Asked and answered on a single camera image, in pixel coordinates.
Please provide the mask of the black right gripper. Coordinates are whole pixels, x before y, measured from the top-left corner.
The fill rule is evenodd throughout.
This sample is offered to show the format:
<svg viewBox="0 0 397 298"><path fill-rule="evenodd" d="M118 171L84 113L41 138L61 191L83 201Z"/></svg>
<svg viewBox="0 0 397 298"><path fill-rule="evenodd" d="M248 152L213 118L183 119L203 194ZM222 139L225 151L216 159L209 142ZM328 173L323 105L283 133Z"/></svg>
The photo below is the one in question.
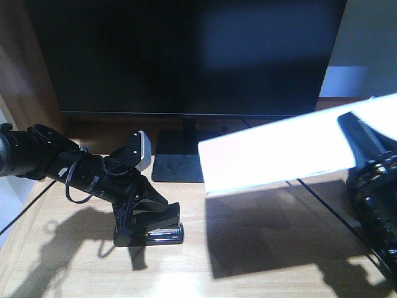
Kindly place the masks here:
<svg viewBox="0 0 397 298"><path fill-rule="evenodd" d="M391 149L391 138L351 112L337 122L355 159L346 181L354 210L395 211L396 150Z"/></svg>

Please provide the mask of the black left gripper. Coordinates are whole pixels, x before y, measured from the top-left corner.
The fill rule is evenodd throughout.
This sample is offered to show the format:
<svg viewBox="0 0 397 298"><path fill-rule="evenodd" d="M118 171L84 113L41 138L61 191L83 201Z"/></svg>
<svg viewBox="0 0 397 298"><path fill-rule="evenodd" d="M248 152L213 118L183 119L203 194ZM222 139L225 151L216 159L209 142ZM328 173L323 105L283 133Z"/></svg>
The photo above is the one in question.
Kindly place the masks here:
<svg viewBox="0 0 397 298"><path fill-rule="evenodd" d="M100 161L100 177L92 194L113 204L115 246L136 246L131 224L133 213L149 211L136 215L136 228L166 228L180 221L180 204L169 204L135 168L139 153L139 150L119 148L109 156L96 157Z"/></svg>

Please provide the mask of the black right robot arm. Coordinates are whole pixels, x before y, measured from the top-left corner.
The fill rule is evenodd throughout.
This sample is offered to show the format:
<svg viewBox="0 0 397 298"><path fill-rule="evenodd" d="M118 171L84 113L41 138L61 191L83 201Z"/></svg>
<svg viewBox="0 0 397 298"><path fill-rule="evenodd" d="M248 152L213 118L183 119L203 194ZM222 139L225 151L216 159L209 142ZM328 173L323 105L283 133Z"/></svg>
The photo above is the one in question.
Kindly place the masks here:
<svg viewBox="0 0 397 298"><path fill-rule="evenodd" d="M346 186L370 244L396 279L396 140L351 112L337 118L355 166Z"/></svg>

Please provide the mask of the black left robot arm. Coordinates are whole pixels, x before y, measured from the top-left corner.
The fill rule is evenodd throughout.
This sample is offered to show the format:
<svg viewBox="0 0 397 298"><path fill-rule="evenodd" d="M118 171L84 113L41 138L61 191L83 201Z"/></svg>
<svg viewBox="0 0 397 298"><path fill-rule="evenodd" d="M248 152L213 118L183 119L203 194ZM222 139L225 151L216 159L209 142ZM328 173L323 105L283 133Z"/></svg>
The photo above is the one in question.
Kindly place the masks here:
<svg viewBox="0 0 397 298"><path fill-rule="evenodd" d="M1 124L1 176L51 178L112 205L114 245L175 245L184 241L180 205L170 204L142 171L151 164L151 142L139 130L108 156L93 155L56 130L36 124L15 131Z"/></svg>

